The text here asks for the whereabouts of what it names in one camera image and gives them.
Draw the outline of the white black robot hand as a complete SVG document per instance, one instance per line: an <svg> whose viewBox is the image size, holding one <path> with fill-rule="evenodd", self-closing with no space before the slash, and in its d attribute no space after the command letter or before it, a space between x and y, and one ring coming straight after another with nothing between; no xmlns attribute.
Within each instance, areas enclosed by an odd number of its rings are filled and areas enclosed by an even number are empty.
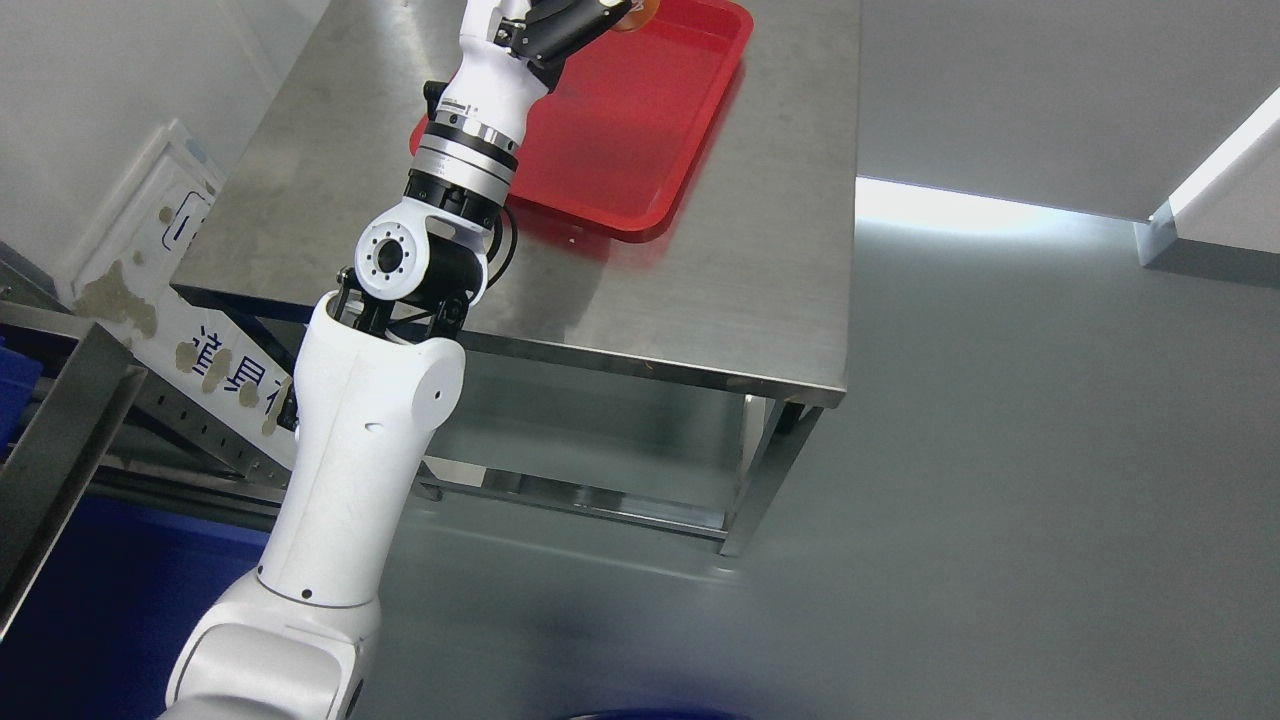
<svg viewBox="0 0 1280 720"><path fill-rule="evenodd" d="M470 1L462 60L431 120L518 147L532 106L553 92L570 56L613 29L631 1Z"/></svg>

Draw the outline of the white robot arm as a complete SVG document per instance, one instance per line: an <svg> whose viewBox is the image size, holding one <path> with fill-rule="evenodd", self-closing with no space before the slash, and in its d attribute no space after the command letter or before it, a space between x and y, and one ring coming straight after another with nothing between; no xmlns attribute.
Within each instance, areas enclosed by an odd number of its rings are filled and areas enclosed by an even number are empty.
<svg viewBox="0 0 1280 720"><path fill-rule="evenodd" d="M398 204L316 304L293 386L289 484L257 564L197 620L165 719L347 719L376 655L379 589L428 445L454 411L457 337L490 281L527 101L445 91Z"/></svg>

